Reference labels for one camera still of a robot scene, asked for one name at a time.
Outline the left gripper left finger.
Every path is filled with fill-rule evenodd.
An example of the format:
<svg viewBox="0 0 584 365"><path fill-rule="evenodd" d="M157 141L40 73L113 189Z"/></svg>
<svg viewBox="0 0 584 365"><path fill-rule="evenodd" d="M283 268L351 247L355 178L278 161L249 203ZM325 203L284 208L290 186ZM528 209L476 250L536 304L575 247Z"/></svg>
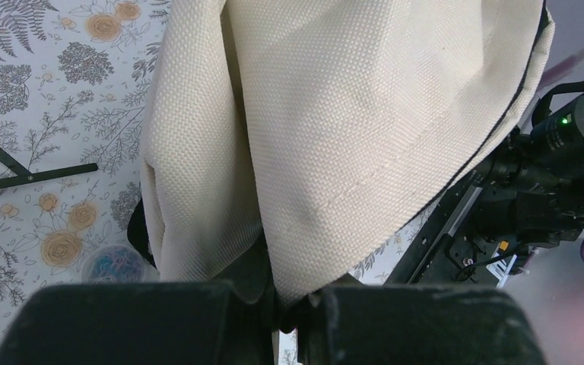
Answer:
<svg viewBox="0 0 584 365"><path fill-rule="evenodd" d="M23 306L0 364L272 364L271 331L227 282L55 285Z"/></svg>

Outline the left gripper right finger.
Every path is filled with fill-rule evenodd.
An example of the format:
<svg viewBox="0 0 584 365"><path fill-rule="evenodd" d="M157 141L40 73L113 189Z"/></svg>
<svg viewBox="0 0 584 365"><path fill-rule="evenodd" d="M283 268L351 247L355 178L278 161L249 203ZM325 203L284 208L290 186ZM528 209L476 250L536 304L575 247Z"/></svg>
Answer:
<svg viewBox="0 0 584 365"><path fill-rule="evenodd" d="M524 312L487 287L332 285L297 327L302 364L545 364Z"/></svg>

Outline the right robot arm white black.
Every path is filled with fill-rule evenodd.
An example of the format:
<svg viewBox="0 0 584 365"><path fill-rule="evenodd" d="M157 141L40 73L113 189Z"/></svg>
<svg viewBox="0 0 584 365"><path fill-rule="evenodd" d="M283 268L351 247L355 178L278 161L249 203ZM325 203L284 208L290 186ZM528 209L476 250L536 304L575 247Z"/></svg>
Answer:
<svg viewBox="0 0 584 365"><path fill-rule="evenodd" d="M530 132L513 131L470 175L486 192L471 216L482 239L552 248L584 231L584 81L536 104Z"/></svg>

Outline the cream canvas backpack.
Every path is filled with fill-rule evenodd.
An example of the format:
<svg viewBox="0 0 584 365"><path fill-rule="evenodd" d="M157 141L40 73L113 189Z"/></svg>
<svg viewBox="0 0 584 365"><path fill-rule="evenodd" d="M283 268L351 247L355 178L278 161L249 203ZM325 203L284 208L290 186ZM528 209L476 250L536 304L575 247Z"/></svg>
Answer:
<svg viewBox="0 0 584 365"><path fill-rule="evenodd" d="M162 281L265 237L284 306L478 165L532 100L543 1L174 1L141 131Z"/></svg>

